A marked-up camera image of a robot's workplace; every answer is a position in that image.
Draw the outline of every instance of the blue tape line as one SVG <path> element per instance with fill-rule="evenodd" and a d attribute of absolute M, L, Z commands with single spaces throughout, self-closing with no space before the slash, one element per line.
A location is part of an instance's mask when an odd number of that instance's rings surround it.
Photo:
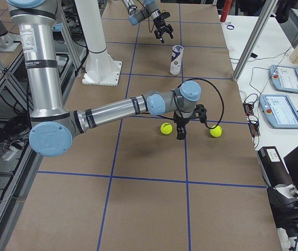
<path fill-rule="evenodd" d="M 182 28 L 181 28 L 181 5 L 179 4 L 179 27 L 180 27 L 180 45 L 182 46 Z M 181 63 L 181 79 L 184 82 L 184 67 Z M 192 239 L 191 239 L 191 213 L 190 213 L 190 190 L 189 190 L 189 168 L 188 168 L 188 156 L 187 156 L 187 139 L 184 140 L 185 150 L 185 177 L 186 177 L 186 204 L 187 204 L 187 237 L 189 243 L 189 251 L 192 251 Z"/>
<path fill-rule="evenodd" d="M 140 27 L 140 25 L 138 25 L 138 29 L 137 29 L 136 42 L 137 42 L 138 34 L 139 34 L 139 27 Z M 133 60 L 131 62 L 130 74 L 129 74 L 128 85 L 127 85 L 127 90 L 126 90 L 125 97 L 127 97 L 127 95 L 128 95 L 128 90 L 129 90 L 129 85 L 130 85 L 130 78 L 131 78 L 131 72 L 133 70 L 133 65 L 134 65 L 135 52 L 136 52 L 136 45 L 134 47 Z M 114 154 L 114 159 L 113 159 L 113 166 L 112 166 L 112 171 L 111 171 L 111 177 L 109 179 L 108 191 L 107 191 L 107 196 L 106 196 L 106 202 L 105 202 L 105 207 L 104 207 L 104 210 L 103 210 L 102 222 L 101 222 L 101 227 L 100 227 L 100 234 L 99 234 L 99 237 L 98 237 L 98 243 L 97 243 L 97 248 L 96 248 L 97 251 L 100 250 L 100 246 L 101 246 L 101 239 L 102 239 L 103 227 L 104 227 L 105 218 L 106 218 L 106 212 L 107 212 L 107 207 L 108 207 L 109 195 L 110 195 L 110 192 L 111 192 L 111 186 L 112 186 L 112 181 L 113 181 L 113 173 L 114 173 L 114 168 L 115 168 L 115 162 L 116 162 L 117 150 L 118 150 L 118 145 L 119 145 L 119 139 L 120 139 L 120 136 L 121 136 L 122 124 L 123 124 L 123 120 L 121 119 L 121 122 L 120 122 L 120 125 L 119 125 L 119 129 L 118 129 L 118 132 L 119 133 L 118 133 L 117 141 L 116 141 L 116 147 L 115 147 L 115 154 Z"/>
<path fill-rule="evenodd" d="M 184 180 L 175 180 L 175 179 L 154 179 L 154 178 L 139 178 L 139 177 L 128 177 L 128 176 L 113 176 L 115 179 L 132 179 L 132 180 L 146 180 L 146 181 L 160 181 L 160 182 L 172 182 L 172 183 L 184 183 Z"/>
<path fill-rule="evenodd" d="M 99 177 L 99 178 L 110 178 L 110 175 L 102 174 L 85 174 L 85 173 L 67 173 L 67 172 L 55 172 L 55 171 L 37 171 L 39 174 L 61 174 L 61 175 L 71 175 L 71 176 L 86 176 L 86 177 Z"/>
<path fill-rule="evenodd" d="M 121 132 L 121 129 L 122 129 L 122 123 L 123 123 L 123 120 L 120 121 L 119 129 L 118 129 L 119 134 L 117 136 L 114 159 L 113 159 L 113 165 L 112 165 L 112 171 L 111 171 L 111 175 L 110 175 L 110 178 L 109 178 L 109 184 L 108 184 L 107 196 L 106 196 L 106 201 L 105 201 L 105 207 L 103 209 L 103 216 L 102 216 L 102 221 L 101 221 L 100 233 L 99 233 L 99 236 L 98 236 L 98 243 L 97 243 L 97 248 L 96 248 L 97 251 L 100 250 L 100 245 L 101 245 L 102 232 L 103 232 L 103 227 L 104 227 L 105 219 L 106 219 L 106 212 L 107 212 L 107 207 L 108 207 L 109 195 L 111 193 L 113 173 L 114 173 L 114 168 L 115 168 L 115 163 L 116 163 L 116 156 L 117 156 L 119 138 L 120 138 L 120 135 L 121 135 L 120 132 Z"/>
<path fill-rule="evenodd" d="M 182 24 L 206 24 L 206 25 L 220 25 L 220 22 L 190 22 L 190 21 L 183 21 Z"/>
<path fill-rule="evenodd" d="M 130 87 L 130 80 L 131 80 L 131 75 L 133 72 L 133 67 L 134 67 L 134 60 L 135 60 L 135 55 L 136 55 L 136 47 L 137 47 L 137 41 L 138 41 L 138 35 L 139 35 L 139 29 L 140 29 L 140 24 L 138 24 L 137 28 L 137 34 L 136 34 L 136 41 L 135 41 L 135 47 L 134 47 L 134 53 L 133 53 L 133 59 L 131 60 L 131 66 L 130 66 L 130 73 L 129 73 L 129 79 L 128 79 L 128 85 L 127 85 L 127 90 L 126 90 L 126 97 L 128 97 L 128 92 L 129 92 L 129 87 Z"/>
<path fill-rule="evenodd" d="M 101 18 L 102 20 L 124 20 L 124 21 L 129 21 L 129 19 L 125 18 Z M 219 22 L 189 22 L 189 21 L 169 21 L 169 22 L 178 22 L 178 23 L 185 23 L 185 24 L 206 24 L 206 25 L 220 25 L 221 23 Z"/>
<path fill-rule="evenodd" d="M 141 177 L 130 177 L 130 176 L 111 176 L 103 174 L 85 174 L 85 173 L 69 173 L 69 172 L 55 172 L 39 170 L 39 174 L 56 174 L 56 175 L 70 175 L 70 176 L 86 176 L 86 177 L 97 177 L 97 178 L 115 178 L 115 179 L 131 179 L 131 180 L 146 180 L 146 181 L 158 181 L 158 182 L 171 182 L 171 183 L 185 183 L 185 180 L 176 179 L 156 179 L 156 178 L 141 178 Z M 227 183 L 215 183 L 215 182 L 203 182 L 203 181 L 188 181 L 189 184 L 197 185 L 209 185 L 209 186 L 228 186 L 228 187 L 250 187 L 250 188 L 266 188 L 266 186 L 258 185 L 241 185 L 241 184 L 227 184 Z"/>
<path fill-rule="evenodd" d="M 192 250 L 191 239 L 191 213 L 190 213 L 190 189 L 189 189 L 189 168 L 188 168 L 188 156 L 187 156 L 187 139 L 184 140 L 185 146 L 185 175 L 186 175 L 186 200 L 187 200 L 187 229 L 189 239 L 189 251 Z"/>
<path fill-rule="evenodd" d="M 181 76 L 164 76 L 164 75 L 151 75 L 151 74 L 138 74 L 138 73 L 132 73 L 132 76 L 148 76 L 148 77 L 176 77 L 176 78 L 182 78 Z"/>
<path fill-rule="evenodd" d="M 258 185 L 227 184 L 227 183 L 201 182 L 201 181 L 189 181 L 189 184 L 223 186 L 223 187 L 267 188 L 266 186 L 258 186 Z"/>
<path fill-rule="evenodd" d="M 117 41 L 108 41 L 106 43 L 116 43 L 116 44 L 134 44 L 129 42 L 117 42 Z M 153 46 L 169 46 L 171 47 L 171 44 L 153 44 L 153 43 L 137 43 L 138 45 L 153 45 Z M 212 49 L 226 49 L 227 47 L 220 47 L 220 46 L 205 46 L 205 45 L 183 45 L 184 47 L 190 47 L 190 48 L 212 48 Z"/>

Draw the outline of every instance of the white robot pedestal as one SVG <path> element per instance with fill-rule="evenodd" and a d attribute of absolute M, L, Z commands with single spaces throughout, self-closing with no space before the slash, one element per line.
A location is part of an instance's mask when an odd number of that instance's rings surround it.
<path fill-rule="evenodd" d="M 116 86 L 121 72 L 121 61 L 114 61 L 107 52 L 97 1 L 75 0 L 85 35 L 89 57 L 82 83 Z"/>

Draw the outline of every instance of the tennis ball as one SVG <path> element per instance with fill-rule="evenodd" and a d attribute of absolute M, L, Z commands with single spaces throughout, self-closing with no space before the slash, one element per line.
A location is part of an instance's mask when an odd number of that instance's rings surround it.
<path fill-rule="evenodd" d="M 168 135 L 172 132 L 173 128 L 170 123 L 164 123 L 160 126 L 160 131 L 162 134 Z"/>
<path fill-rule="evenodd" d="M 210 129 L 210 133 L 211 133 L 211 136 L 215 137 L 215 138 L 218 138 L 222 135 L 222 127 L 220 127 L 219 125 L 215 128 Z"/>

